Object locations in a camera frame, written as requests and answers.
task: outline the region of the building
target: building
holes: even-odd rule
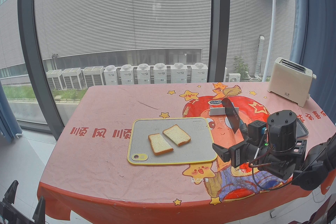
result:
[[[266,62],[272,0],[230,0],[226,66],[241,56],[254,75],[259,38]],[[0,0],[0,78],[29,83],[22,54],[17,0]],[[45,71],[113,64],[209,62],[211,0],[35,0],[38,42]],[[272,67],[288,58],[295,0],[277,0]]]

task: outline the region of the cartoon character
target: cartoon character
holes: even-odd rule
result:
[[[191,176],[193,182],[198,185],[203,182],[204,178],[214,177],[215,174],[211,170],[212,163],[190,164],[187,169],[183,171],[184,176]]]
[[[241,93],[238,85],[227,87],[214,84],[216,96],[200,96],[198,100],[191,100],[183,109],[183,117],[204,117],[208,120],[213,140],[216,144],[229,148],[243,141],[240,130],[233,132],[226,115],[210,116],[211,107],[221,106],[221,100],[229,97],[235,107],[239,108],[239,116],[249,124],[255,120],[267,121],[269,113],[265,106],[255,100],[237,96]],[[220,201],[233,201],[252,196],[261,191],[252,178],[252,168],[247,163],[238,168],[231,167],[230,163],[224,163],[219,157],[216,159],[217,171],[215,176],[208,177],[204,181],[208,194],[211,197],[219,197]],[[272,188],[284,181],[265,171],[254,168],[255,179],[264,188]]]

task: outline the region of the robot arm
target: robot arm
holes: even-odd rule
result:
[[[233,167],[249,162],[250,167],[283,180],[293,175],[289,183],[304,190],[317,188],[335,169],[336,134],[327,142],[314,146],[305,158],[307,140],[296,139],[297,116],[291,110],[276,112],[267,122],[254,121],[246,125],[228,98],[223,99],[222,104],[233,131],[240,129],[244,138],[230,148],[212,145],[224,162],[231,161]]]

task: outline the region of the white pole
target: white pole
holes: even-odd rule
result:
[[[266,65],[264,70],[264,75],[262,76],[262,81],[265,82],[267,78],[268,67],[270,65],[270,58],[272,52],[273,36],[274,36],[274,23],[275,23],[275,0],[272,0],[272,24],[271,24],[271,34],[269,36],[269,45],[267,52]]]

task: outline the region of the curtain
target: curtain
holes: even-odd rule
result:
[[[15,139],[16,134],[22,134],[22,129],[9,106],[5,92],[0,81],[0,131],[8,143]]]
[[[335,3],[336,0],[307,0],[306,11],[298,7],[291,51],[293,61],[313,70],[316,74],[317,79],[313,80],[310,95],[334,123],[336,122]]]

